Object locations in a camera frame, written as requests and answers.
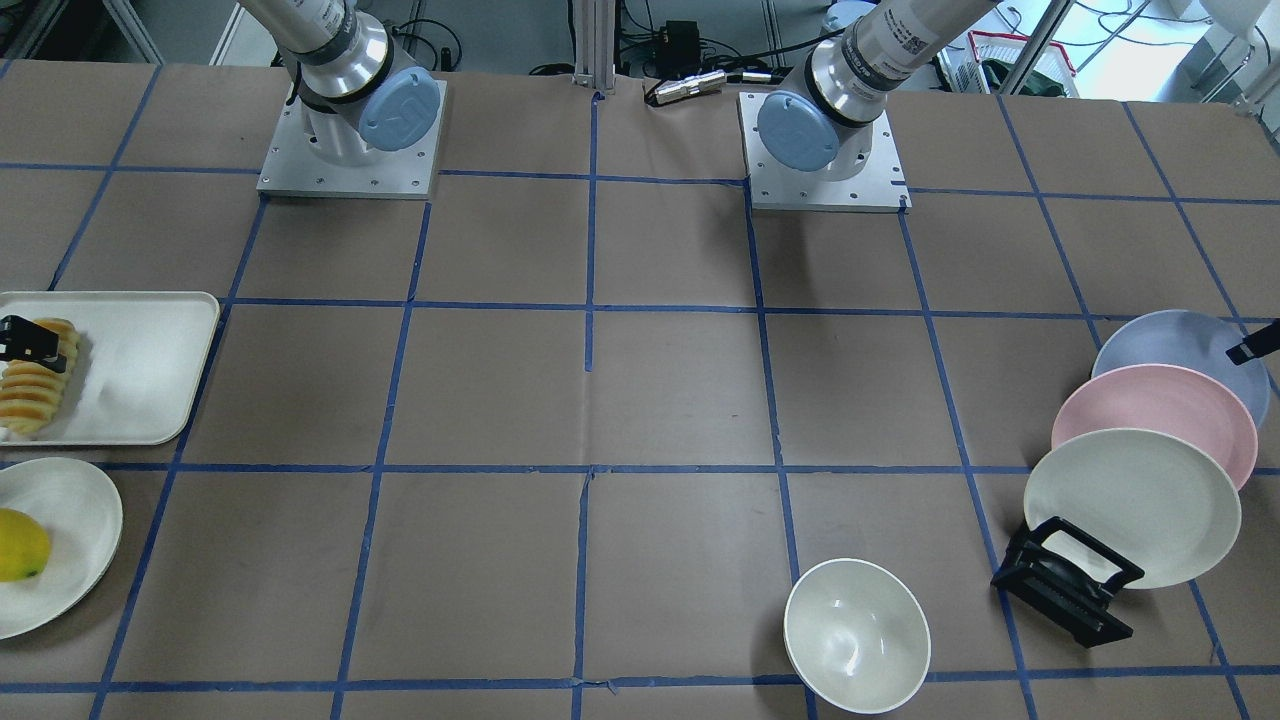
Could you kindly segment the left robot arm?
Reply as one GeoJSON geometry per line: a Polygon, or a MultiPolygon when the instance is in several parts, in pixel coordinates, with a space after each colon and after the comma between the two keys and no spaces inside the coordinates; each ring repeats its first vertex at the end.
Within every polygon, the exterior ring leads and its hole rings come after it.
{"type": "MultiPolygon", "coordinates": [[[[909,74],[943,50],[987,1],[884,1],[810,51],[768,94],[742,94],[740,117],[755,209],[873,211],[895,220],[911,206],[900,176],[899,138],[886,104],[909,74]]],[[[1007,190],[1046,208],[1080,202],[1222,205],[1172,184],[1135,108],[1091,99],[1014,97],[1009,86],[983,104],[1000,119],[1025,174],[1007,190]]]]}

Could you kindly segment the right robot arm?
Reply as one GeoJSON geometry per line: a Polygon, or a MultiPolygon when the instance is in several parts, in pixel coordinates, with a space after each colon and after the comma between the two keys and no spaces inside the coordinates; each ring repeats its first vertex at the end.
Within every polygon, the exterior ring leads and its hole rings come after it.
{"type": "Polygon", "coordinates": [[[279,69],[3,61],[3,288],[415,297],[444,94],[352,1],[243,1],[279,69]]]}

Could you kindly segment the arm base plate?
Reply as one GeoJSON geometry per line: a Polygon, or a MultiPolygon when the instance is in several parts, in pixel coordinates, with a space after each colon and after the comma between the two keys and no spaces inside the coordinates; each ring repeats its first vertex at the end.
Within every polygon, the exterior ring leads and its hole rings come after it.
{"type": "Polygon", "coordinates": [[[442,105],[430,131],[407,149],[367,145],[346,119],[320,113],[301,97],[278,117],[256,190],[293,199],[429,200],[433,195],[448,83],[436,81],[442,105]]]}
{"type": "Polygon", "coordinates": [[[762,92],[739,95],[742,151],[755,210],[899,213],[913,208],[887,111],[844,142],[828,167],[800,172],[765,149],[756,122],[764,105],[762,92]]]}

